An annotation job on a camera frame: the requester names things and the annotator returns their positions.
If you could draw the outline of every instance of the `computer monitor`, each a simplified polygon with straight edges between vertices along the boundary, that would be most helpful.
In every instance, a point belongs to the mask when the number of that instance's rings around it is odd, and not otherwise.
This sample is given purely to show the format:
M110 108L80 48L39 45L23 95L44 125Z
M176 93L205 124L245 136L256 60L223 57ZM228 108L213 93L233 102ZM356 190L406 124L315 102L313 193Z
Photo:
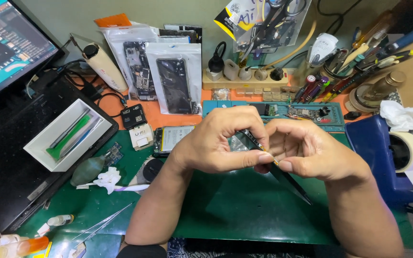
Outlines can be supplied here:
M0 91L58 50L11 2L0 0Z

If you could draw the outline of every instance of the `forearm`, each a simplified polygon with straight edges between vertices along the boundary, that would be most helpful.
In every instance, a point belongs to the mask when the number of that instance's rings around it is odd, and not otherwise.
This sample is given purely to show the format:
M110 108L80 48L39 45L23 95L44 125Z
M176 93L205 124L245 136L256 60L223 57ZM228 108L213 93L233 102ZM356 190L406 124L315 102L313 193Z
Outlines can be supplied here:
M325 183L332 227L349 255L401 257L404 249L396 220L369 174L366 179L351 176Z
M192 170L179 167L169 157L138 201L125 242L132 245L166 243L178 223L191 177Z

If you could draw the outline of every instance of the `tissue paper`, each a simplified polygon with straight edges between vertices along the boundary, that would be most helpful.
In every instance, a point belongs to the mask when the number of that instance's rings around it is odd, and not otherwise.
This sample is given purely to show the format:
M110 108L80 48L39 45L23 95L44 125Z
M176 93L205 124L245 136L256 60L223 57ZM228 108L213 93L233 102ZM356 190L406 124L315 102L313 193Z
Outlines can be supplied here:
M380 116L385 118L391 132L409 132L413 130L413 108L404 108L394 101L382 101Z
M108 190L108 194L111 194L114 191L114 186L120 179L121 176L117 168L109 167L108 172L99 174L98 179L93 182L100 187L105 187Z

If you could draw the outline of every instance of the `hand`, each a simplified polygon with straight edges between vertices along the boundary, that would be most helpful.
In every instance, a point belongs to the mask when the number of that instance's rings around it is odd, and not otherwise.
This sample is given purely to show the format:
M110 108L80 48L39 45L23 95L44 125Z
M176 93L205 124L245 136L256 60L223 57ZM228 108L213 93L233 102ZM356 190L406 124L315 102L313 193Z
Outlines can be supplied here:
M227 139L243 129L249 129L260 144L268 147L268 134L255 107L215 108L176 144L170 157L185 169L198 169L206 173L271 163L273 157L264 151L230 151Z
M270 136L268 152L283 171L323 181L370 177L370 168L359 155L312 121L273 119L265 128ZM255 170L267 173L268 166Z

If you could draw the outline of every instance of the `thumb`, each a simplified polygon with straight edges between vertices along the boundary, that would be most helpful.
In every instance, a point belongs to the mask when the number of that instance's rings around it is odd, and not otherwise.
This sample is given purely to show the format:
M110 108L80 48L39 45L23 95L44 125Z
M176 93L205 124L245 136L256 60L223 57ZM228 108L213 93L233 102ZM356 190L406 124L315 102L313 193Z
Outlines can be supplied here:
M272 162L273 156L266 151L260 150L222 152L219 154L217 161L221 171L238 170Z
M326 162L319 155L308 157L292 156L280 161L278 166L285 172L293 173L303 178L312 178L320 176L324 172Z

